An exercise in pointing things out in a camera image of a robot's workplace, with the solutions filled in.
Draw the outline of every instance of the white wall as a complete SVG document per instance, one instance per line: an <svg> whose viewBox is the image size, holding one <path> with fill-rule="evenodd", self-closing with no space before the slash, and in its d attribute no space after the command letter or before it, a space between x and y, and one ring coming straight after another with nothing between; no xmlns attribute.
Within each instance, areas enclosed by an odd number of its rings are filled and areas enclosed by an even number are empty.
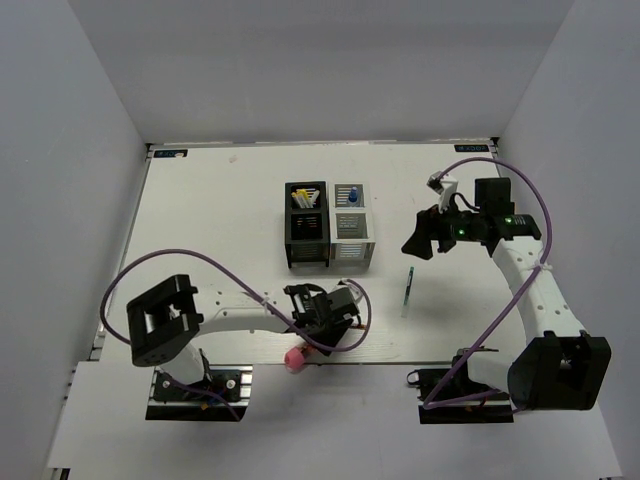
<svg viewBox="0 0 640 480"><path fill-rule="evenodd" d="M639 19L636 0L577 0L501 142L549 203L567 300L611 343L600 405L630 479L640 478Z"/></svg>
<svg viewBox="0 0 640 480"><path fill-rule="evenodd" d="M572 0L70 0L147 142L499 135Z"/></svg>
<svg viewBox="0 0 640 480"><path fill-rule="evenodd" d="M2 478L40 478L144 156L67 2L0 2Z"/></svg>

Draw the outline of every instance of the purple cable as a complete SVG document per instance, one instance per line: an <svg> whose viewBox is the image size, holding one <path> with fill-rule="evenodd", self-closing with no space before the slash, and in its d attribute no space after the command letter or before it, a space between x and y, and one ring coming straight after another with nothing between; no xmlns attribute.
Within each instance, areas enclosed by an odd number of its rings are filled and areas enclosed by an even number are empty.
<svg viewBox="0 0 640 480"><path fill-rule="evenodd" d="M233 415L233 418L235 418L236 422L240 421L240 417L238 416L236 411L233 409L233 407L229 404L229 402L227 402L224 398L222 398L222 396L218 395L217 393L210 392L209 390L203 390L201 388L190 387L189 385L180 383L179 381L177 381L175 378L172 378L172 377L169 377L169 383L171 383L175 387L178 387L181 390L184 390L185 392L206 395L207 397L211 397L217 400L218 402L222 403L225 407L227 407L229 412L231 412L231 415Z"/></svg>
<svg viewBox="0 0 640 480"><path fill-rule="evenodd" d="M542 251L542 255L540 256L540 261L539 261L540 264L544 264L547 261L547 258L549 257L549 253L551 252L551 244L553 242L553 231L551 227L551 214L549 213L547 204L545 203L544 199L542 198L542 195L540 194L536 186L520 169L512 165L509 165L503 160L484 158L484 157L471 157L471 158L465 158L464 160L460 160L459 162L456 162L453 165L450 165L449 167L445 168L440 173L440 175L438 175L437 177L438 180L442 179L442 177L444 177L454 168L457 168L460 165L464 165L465 163L470 163L470 162L487 162L487 163L494 163L496 165L500 165L517 174L529 186L529 188L535 195L536 199L538 200L538 203L540 204L540 208L542 208L544 221L547 227L547 242L544 246L544 250ZM447 373L442 377L442 379L438 382L438 384L434 387L434 389L431 390L429 395L427 395L427 398L424 400L423 407L426 410L431 410L437 407L444 407L446 405L451 405L453 403L464 401L464 399L466 399L466 397L458 397L458 398L451 398L449 400L443 400L441 402L431 403L433 399L436 397L436 395L438 395L438 393L440 393L440 391L444 388L444 386L454 377L454 375L458 372L458 370L462 368L462 365L464 365L465 362L469 360L469 357L471 357L473 353L478 351L478 349L482 346L482 344L489 337L489 335L491 335L494 332L494 330L498 328L498 325L500 325L500 323L502 323L502 321L509 314L509 312L513 310L513 307L516 306L520 298L522 298L524 293L531 286L531 284L536 279L536 277L538 276L541 270L542 268L540 266L536 266L531 271L531 275L529 275L529 278L525 280L522 286L513 295L513 298L507 304L507 306L504 307L504 309L500 312L500 314L496 317L496 319L493 322L491 322L491 325L489 325L489 327L478 337L478 339L474 342L474 344L471 345L471 347L462 355L462 357L460 357L460 359L451 367L451 369L447 371ZM486 397L486 396L493 395L493 393L494 393L493 390L489 390L483 394L476 394L476 395L480 395L480 396L484 395Z"/></svg>
<svg viewBox="0 0 640 480"><path fill-rule="evenodd" d="M266 305L267 309L269 309L269 311L271 313L273 313L276 317L278 317L280 320L282 320L284 323L286 323L287 326L291 330L296 332L309 345L312 345L312 346L314 346L316 348L319 348L321 350L326 350L328 352L348 352L350 350L353 350L354 348L359 347L362 344L362 342L364 342L364 340L367 338L367 335L369 334L369 330L371 329L371 316L372 316L371 315L371 299L369 298L369 295L364 290L364 288L362 288L362 286L358 282L356 282L354 280L347 279L345 281L347 283L352 284L353 286L355 286L358 290L360 290L362 292L362 296L364 297L365 302L367 303L367 320L368 320L367 324L364 327L364 331L363 331L362 335L360 336L358 341L356 341L355 343L353 343L351 345L347 345L346 347L331 347L329 345L323 345L322 343L316 342L314 339L309 337L300 328L296 327L295 324L291 320L289 320L284 313L282 313L280 310L278 310L276 307L274 307L270 303L265 302L264 297L262 297L258 292L256 292L249 285L247 285L242 280L240 280L240 278L238 278L234 273L232 273L230 270L225 268L223 265L221 265L220 263L215 261L213 258L211 258L211 257L209 257L207 255L204 255L202 253L195 252L193 250L187 250L187 249L182 249L182 248L167 248L167 249L156 250L155 252L147 253L146 255L143 255L142 257L138 258L137 260L134 260L133 262L131 262L129 265L124 267L120 271L120 273L118 273L118 275L116 275L116 277L111 281L111 283L107 287L107 290L104 292L104 296L102 297L102 302L100 302L100 320L102 321L102 324L104 325L104 328L111 335L116 337L121 342L124 342L127 345L131 344L131 342L127 338L123 337L118 332L116 332L113 329L113 327L111 325L109 325L109 322L107 321L107 316L106 316L105 310L106 310L107 302L109 301L109 297L111 296L111 293L116 288L116 286L118 285L120 280L122 280L127 273L129 273L131 270L133 270L135 267L137 267L141 263L146 262L147 260L150 260L150 259L155 258L155 257L160 257L162 255L173 255L173 254L188 255L190 257L199 258L200 260L208 263L209 265L214 266L215 268L220 270L222 273L224 273L227 277L229 277L231 280L233 280L238 285L240 285L244 289L244 291L247 292L247 295L249 295L249 297L251 297L253 300L255 300L257 303L259 303L261 305L262 304Z"/></svg>

